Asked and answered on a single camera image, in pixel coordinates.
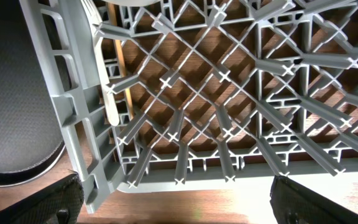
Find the wooden chopstick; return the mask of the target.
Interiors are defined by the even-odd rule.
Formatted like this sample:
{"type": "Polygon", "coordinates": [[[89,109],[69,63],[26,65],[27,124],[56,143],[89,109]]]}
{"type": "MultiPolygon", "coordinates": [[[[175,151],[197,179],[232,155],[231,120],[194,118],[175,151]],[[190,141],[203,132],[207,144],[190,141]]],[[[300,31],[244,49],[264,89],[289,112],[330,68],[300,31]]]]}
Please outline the wooden chopstick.
{"type": "MultiPolygon", "coordinates": [[[[117,17],[116,17],[116,11],[115,11],[114,4],[109,3],[109,2],[107,3],[107,12],[108,12],[108,17],[109,17],[110,23],[113,26],[117,26],[117,17]]],[[[121,41],[118,39],[114,39],[114,47],[115,47],[116,57],[117,57],[118,65],[119,65],[119,72],[121,74],[121,77],[126,77],[127,70],[126,70],[126,65],[125,65],[125,61],[124,61],[124,54],[122,51],[121,41]]],[[[129,119],[132,120],[134,117],[134,109],[133,109],[133,103],[132,103],[130,89],[128,89],[128,88],[125,89],[124,96],[127,100],[127,110],[129,113],[129,119]]]]}

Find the white plastic fork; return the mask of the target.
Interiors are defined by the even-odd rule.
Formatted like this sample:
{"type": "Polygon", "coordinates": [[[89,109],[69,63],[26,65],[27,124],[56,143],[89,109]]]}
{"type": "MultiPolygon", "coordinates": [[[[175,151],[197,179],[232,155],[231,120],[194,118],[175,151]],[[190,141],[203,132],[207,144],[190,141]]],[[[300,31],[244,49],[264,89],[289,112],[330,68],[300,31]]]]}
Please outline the white plastic fork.
{"type": "Polygon", "coordinates": [[[106,110],[106,116],[112,126],[117,126],[120,122],[119,113],[117,111],[116,102],[112,91],[109,89],[110,80],[104,63],[101,44],[103,37],[100,36],[99,25],[103,22],[97,7],[92,0],[81,0],[83,9],[88,20],[91,32],[91,40],[93,45],[94,57],[96,59],[96,67],[98,69],[99,81],[106,110]]]}

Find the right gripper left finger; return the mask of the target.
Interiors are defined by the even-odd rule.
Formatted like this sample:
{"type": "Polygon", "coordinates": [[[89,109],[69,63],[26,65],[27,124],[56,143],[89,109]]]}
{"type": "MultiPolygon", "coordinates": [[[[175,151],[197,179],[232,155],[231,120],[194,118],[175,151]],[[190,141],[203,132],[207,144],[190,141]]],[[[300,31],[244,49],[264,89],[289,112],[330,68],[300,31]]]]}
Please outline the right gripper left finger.
{"type": "Polygon", "coordinates": [[[0,211],[0,223],[76,224],[84,203],[78,174],[70,174],[0,211]]]}

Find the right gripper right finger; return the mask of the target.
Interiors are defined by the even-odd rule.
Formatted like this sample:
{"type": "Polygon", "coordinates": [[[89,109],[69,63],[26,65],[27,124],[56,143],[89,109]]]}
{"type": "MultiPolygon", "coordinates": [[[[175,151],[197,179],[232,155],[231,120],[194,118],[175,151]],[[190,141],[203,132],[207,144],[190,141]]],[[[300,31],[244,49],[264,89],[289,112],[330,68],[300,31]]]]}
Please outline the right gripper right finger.
{"type": "Polygon", "coordinates": [[[273,178],[270,205],[280,224],[358,223],[358,214],[283,175],[273,178]]]}

